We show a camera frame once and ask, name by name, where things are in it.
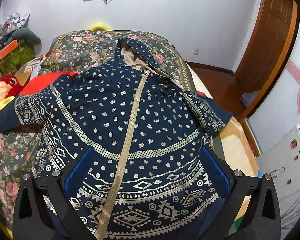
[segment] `door frame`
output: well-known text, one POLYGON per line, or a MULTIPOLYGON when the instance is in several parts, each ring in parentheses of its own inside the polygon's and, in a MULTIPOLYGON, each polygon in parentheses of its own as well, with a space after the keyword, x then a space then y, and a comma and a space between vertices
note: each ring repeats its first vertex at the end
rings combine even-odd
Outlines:
MULTIPOLYGON (((258 29, 258 26, 260 23, 260 18, 262 15, 263 5, 264 5, 263 3, 264 3, 264 0, 261 0, 259 14, 258 14, 259 20, 257 19, 257 21, 256 21, 256 25, 255 25, 253 33, 251 35, 246 52, 249 49, 249 45, 251 46, 250 43, 252 43, 253 39, 255 38, 256 34, 254 34, 254 33, 257 32, 257 29, 258 29)), ((253 135, 251 127, 249 126, 248 118, 251 117, 253 115, 253 113, 258 109, 258 107, 261 105, 261 103, 266 98, 266 96, 270 93, 271 89, 273 88, 273 86, 277 82, 278 78, 280 77, 282 71, 284 70, 284 68, 289 60, 290 54, 292 52, 292 49, 293 49, 293 46, 294 46, 294 43, 296 40, 295 38, 298 33, 299 22, 300 22, 300 9, 298 8, 295 1, 293 0, 292 1, 291 23, 290 23, 287 39, 284 43, 281 54, 275 64, 270 76, 268 77, 266 83, 263 85, 260 92, 254 98, 254 100, 250 103, 250 105, 247 107, 247 109, 239 117, 239 122, 242 125, 243 131, 245 132, 245 134, 248 138, 248 141, 252 144, 252 146, 255 149, 255 151, 254 151, 255 157, 260 156, 261 151, 257 144, 257 140, 253 135)))

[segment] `wooden floor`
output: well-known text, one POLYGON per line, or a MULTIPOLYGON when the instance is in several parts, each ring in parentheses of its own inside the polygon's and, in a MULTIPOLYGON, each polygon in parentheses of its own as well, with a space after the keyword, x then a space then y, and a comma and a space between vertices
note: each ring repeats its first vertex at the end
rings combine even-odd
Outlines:
POLYGON ((234 77, 228 73, 210 69, 195 67, 192 67, 192 69, 197 73, 218 105, 231 112, 238 119, 244 111, 241 103, 243 90, 234 77))

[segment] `white suitcase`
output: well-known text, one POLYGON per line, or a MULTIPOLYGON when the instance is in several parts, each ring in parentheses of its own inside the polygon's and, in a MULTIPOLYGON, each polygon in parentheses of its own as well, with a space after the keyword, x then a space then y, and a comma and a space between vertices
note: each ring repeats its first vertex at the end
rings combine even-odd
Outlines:
POLYGON ((283 200, 300 191, 300 125, 268 151, 257 158, 262 174, 269 173, 278 199, 283 200))

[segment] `door panel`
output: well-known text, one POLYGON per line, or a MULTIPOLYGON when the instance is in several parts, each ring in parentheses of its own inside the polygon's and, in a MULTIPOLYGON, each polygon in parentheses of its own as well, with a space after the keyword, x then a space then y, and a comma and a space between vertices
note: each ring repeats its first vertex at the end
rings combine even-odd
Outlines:
POLYGON ((285 44, 292 15, 292 0, 264 0, 256 35, 234 77, 245 92, 260 90, 285 44))

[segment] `floral blanket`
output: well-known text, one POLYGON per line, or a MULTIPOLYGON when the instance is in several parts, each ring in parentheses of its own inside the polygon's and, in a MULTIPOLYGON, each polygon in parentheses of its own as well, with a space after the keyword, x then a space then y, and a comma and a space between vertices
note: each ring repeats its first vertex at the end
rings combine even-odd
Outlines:
MULTIPOLYGON (((61 35, 54 39, 39 75, 97 67, 114 56, 120 37, 146 44, 161 69, 171 73, 186 90, 195 91, 189 68, 176 49, 165 38, 136 31, 76 31, 61 35)), ((40 127, 0 133, 0 221, 10 230, 20 181, 34 163, 40 133, 40 127)))

